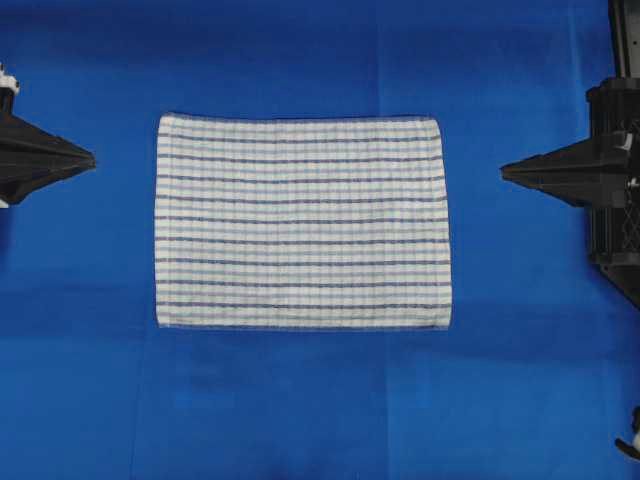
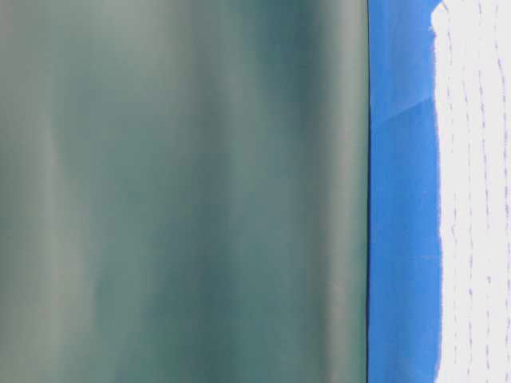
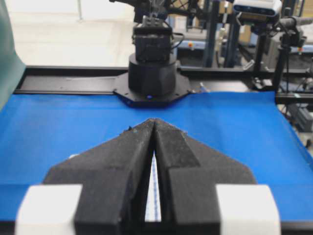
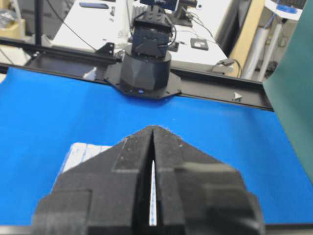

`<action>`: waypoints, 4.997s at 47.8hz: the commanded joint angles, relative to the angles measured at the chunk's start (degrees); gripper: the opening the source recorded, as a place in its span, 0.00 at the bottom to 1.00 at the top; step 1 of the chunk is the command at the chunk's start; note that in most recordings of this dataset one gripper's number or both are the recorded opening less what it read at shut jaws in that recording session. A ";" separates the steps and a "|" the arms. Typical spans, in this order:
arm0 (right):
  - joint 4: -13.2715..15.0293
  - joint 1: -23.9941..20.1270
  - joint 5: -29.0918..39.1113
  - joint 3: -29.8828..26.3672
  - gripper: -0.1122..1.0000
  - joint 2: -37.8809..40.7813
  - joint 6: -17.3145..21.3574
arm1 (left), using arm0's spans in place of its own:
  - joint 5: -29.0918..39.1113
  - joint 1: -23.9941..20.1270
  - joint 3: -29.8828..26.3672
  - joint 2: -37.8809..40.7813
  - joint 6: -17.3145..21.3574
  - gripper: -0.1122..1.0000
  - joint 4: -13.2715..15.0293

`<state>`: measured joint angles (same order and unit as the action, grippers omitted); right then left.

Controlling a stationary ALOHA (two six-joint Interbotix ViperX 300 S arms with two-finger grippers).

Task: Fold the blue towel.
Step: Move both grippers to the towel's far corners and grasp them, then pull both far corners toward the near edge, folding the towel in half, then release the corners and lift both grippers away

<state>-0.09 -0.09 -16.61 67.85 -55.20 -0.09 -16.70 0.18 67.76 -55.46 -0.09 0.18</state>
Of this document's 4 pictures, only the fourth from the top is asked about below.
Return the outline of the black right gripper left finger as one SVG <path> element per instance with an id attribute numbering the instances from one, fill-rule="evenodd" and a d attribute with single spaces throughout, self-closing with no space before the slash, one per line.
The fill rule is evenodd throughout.
<path id="1" fill-rule="evenodd" d="M 35 235 L 141 235 L 149 227 L 153 128 L 60 174 L 37 205 Z"/>

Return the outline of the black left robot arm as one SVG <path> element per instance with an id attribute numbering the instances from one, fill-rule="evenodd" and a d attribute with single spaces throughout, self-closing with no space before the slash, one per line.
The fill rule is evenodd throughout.
<path id="1" fill-rule="evenodd" d="M 165 10 L 174 10 L 175 0 L 143 0 L 147 9 L 133 20 L 132 45 L 126 47 L 120 74 L 120 89 L 129 94 L 160 98 L 181 92 L 181 79 L 171 73 L 171 46 L 177 30 Z"/>

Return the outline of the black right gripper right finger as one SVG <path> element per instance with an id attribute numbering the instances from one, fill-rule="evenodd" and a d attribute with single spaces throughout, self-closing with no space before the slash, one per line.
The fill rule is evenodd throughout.
<path id="1" fill-rule="evenodd" d="M 155 126 L 153 140 L 162 221 L 184 235 L 263 235 L 257 196 L 232 166 Z"/>

